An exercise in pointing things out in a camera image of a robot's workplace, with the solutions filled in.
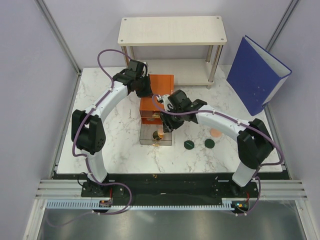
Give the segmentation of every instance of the marble table surface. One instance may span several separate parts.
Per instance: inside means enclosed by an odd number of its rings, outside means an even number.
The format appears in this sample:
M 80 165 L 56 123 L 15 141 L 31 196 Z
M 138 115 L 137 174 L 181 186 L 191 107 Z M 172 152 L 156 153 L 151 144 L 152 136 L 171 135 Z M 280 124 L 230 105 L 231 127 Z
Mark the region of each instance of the marble table surface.
M 124 67 L 106 67 L 113 76 Z M 259 118 L 269 130 L 264 112 L 251 116 L 235 91 L 226 81 L 230 65 L 219 65 L 215 82 L 210 90 L 205 86 L 179 86 L 175 90 L 185 91 L 194 101 L 201 99 L 216 109 L 231 116 L 253 120 Z M 109 78 L 99 68 L 85 68 L 82 73 L 73 110 L 83 110 L 92 104 L 110 84 Z M 172 134 L 172 146 L 140 145 L 141 118 L 140 99 L 131 93 L 122 100 L 103 123 L 106 143 L 102 149 L 104 165 L 109 173 L 225 173 L 236 171 L 240 162 L 237 144 L 224 134 L 214 138 L 207 126 L 185 122 Z M 205 140 L 211 138 L 215 147 L 205 147 Z M 184 141 L 192 140 L 194 149 L 186 150 Z M 278 162 L 274 149 L 265 163 Z M 264 166 L 261 172 L 281 172 L 281 166 Z M 58 174 L 87 172 L 84 157 L 72 155 L 71 121 L 67 129 L 61 157 L 57 167 Z

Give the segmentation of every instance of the transparent box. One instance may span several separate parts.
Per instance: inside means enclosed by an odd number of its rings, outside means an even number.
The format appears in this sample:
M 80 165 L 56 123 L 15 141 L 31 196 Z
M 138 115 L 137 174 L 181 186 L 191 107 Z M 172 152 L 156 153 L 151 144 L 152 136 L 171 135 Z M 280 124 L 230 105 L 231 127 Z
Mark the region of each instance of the transparent box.
M 162 130 L 162 124 L 141 124 L 140 144 L 149 146 L 172 146 L 172 132 L 165 133 L 162 139 L 155 139 L 154 132 Z

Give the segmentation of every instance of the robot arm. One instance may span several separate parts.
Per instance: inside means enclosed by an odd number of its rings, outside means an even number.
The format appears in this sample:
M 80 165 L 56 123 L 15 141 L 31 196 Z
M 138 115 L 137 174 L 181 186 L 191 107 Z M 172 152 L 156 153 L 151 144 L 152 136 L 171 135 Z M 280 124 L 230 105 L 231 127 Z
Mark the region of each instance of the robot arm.
M 131 92 L 135 91 L 139 98 L 152 96 L 148 67 L 143 62 L 131 60 L 126 69 L 113 76 L 113 80 L 113 88 L 108 88 L 94 104 L 84 111 L 75 110 L 72 113 L 71 140 L 74 141 L 81 122 L 91 109 L 94 109 L 80 131 L 76 147 L 88 156 L 90 169 L 99 182 L 103 182 L 108 175 L 101 151 L 106 142 L 103 122 L 112 109 Z
M 171 95 L 159 96 L 157 100 L 164 105 L 165 111 L 169 113 L 181 114 L 200 111 L 186 115 L 170 115 L 161 112 L 160 117 L 164 133 L 172 132 L 182 126 L 184 121 L 188 121 L 217 129 L 237 142 L 240 164 L 233 174 L 232 180 L 240 187 L 247 185 L 261 163 L 274 149 L 274 146 L 263 136 L 238 124 L 242 123 L 251 126 L 270 138 L 265 124 L 257 118 L 249 122 L 222 113 L 200 99 L 191 102 L 182 90 L 178 90 Z M 234 123 L 228 118 L 235 119 L 238 123 Z
M 81 122 L 87 113 L 92 108 L 94 109 L 93 113 L 87 119 L 86 125 L 84 125 L 80 131 L 78 139 L 76 140 L 76 147 L 80 149 L 82 153 L 88 155 L 90 169 L 99 182 L 103 182 L 108 174 L 104 166 L 101 151 L 106 142 L 103 122 L 112 109 L 131 92 L 135 91 L 140 98 L 152 96 L 150 77 L 147 75 L 147 72 L 147 66 L 143 62 L 131 60 L 127 69 L 124 69 L 113 77 L 114 87 L 106 98 L 102 101 L 97 100 L 84 111 L 75 110 L 72 114 L 71 140 L 74 141 Z M 181 90 L 171 95 L 158 97 L 158 102 L 164 105 L 164 109 L 167 112 L 182 114 L 170 115 L 161 112 L 160 117 L 165 133 L 172 132 L 182 126 L 184 121 L 188 121 L 217 129 L 237 141 L 238 155 L 241 162 L 233 174 L 232 179 L 240 187 L 244 187 L 251 180 L 256 170 L 259 169 L 260 164 L 274 149 L 261 135 L 218 114 L 207 112 L 183 114 L 201 110 L 209 110 L 216 113 L 219 113 L 219 111 L 199 99 L 191 102 Z M 246 120 L 236 119 L 270 136 L 266 126 L 261 120 L 255 119 L 252 122 L 248 122 Z

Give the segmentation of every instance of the orange box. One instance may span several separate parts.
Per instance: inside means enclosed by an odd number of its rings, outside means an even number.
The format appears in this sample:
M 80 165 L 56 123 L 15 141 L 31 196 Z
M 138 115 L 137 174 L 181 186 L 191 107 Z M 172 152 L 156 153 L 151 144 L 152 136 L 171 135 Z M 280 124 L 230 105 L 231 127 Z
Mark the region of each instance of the orange box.
M 150 83 L 153 94 L 171 95 L 174 92 L 174 75 L 150 74 Z M 140 116 L 142 124 L 162 124 L 160 111 L 154 106 L 151 97 L 142 97 L 140 100 Z

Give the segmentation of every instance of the shelf top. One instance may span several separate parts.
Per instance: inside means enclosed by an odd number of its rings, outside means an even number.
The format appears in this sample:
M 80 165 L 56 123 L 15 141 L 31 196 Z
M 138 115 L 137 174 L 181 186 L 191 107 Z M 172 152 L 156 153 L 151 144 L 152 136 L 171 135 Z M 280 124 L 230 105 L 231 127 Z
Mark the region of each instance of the shelf top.
M 124 17 L 120 46 L 225 45 L 221 16 Z

